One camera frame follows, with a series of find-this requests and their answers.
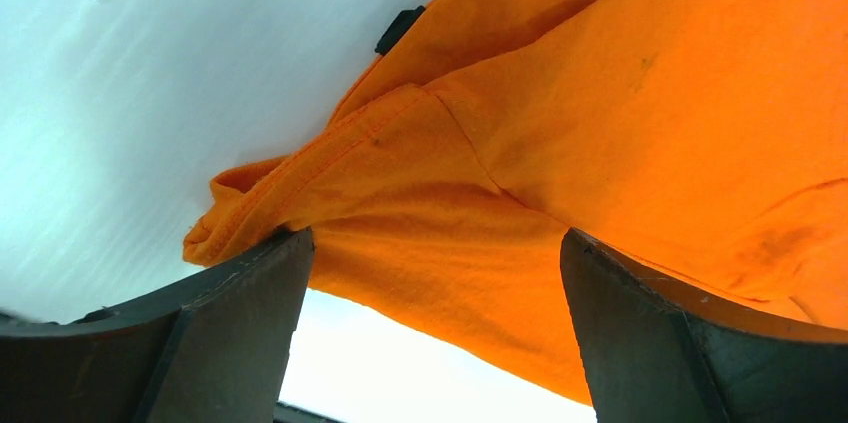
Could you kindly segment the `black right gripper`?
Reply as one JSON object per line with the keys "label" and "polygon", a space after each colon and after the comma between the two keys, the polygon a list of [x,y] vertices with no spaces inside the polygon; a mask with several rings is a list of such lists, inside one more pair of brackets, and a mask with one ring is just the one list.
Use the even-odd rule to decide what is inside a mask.
{"label": "black right gripper", "polygon": [[377,41],[374,52],[380,56],[387,55],[425,11],[423,5],[400,11]]}

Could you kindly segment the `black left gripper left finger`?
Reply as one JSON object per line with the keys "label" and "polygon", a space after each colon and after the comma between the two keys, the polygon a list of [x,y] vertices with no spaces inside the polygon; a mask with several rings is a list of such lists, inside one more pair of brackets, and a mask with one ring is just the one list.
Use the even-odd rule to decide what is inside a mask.
{"label": "black left gripper left finger", "polygon": [[308,230],[67,324],[1,319],[5,422],[273,422]]}

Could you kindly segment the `orange t-shirt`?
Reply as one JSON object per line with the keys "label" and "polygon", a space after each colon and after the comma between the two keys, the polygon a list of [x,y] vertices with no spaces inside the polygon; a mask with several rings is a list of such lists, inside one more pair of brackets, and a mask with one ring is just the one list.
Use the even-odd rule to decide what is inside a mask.
{"label": "orange t-shirt", "polygon": [[188,262],[311,229],[314,289],[580,403],[574,227],[845,328],[847,0],[434,0],[316,139],[210,190]]}

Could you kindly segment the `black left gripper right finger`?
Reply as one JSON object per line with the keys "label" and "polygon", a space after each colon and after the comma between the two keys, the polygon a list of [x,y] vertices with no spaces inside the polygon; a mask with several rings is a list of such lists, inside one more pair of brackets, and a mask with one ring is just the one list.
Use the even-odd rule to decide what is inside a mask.
{"label": "black left gripper right finger", "polygon": [[601,422],[843,422],[847,334],[732,302],[578,230],[560,270]]}

